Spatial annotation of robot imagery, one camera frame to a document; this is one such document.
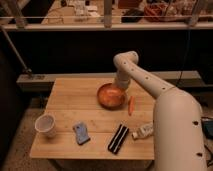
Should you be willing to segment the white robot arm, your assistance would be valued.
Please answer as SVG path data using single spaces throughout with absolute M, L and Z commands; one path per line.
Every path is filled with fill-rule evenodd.
M 207 171 L 202 107 L 188 92 L 138 66 L 135 51 L 117 54 L 115 84 L 126 90 L 133 79 L 154 99 L 154 171 Z

